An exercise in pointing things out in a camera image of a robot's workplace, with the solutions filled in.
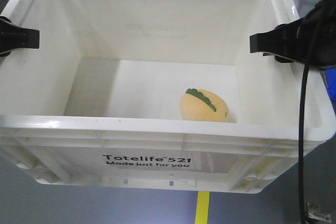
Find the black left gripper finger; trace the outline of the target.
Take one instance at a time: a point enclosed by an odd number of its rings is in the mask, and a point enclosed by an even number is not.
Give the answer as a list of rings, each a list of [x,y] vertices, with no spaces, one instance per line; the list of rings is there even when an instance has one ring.
[[[1,16],[1,57],[7,57],[16,49],[39,49],[39,46],[39,30],[16,26],[10,19]]]

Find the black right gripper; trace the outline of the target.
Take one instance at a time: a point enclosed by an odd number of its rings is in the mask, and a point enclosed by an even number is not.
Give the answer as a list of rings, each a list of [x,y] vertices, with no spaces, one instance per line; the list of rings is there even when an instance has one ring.
[[[335,68],[335,1],[321,0],[304,18],[251,35],[250,52],[274,56],[281,63]]]

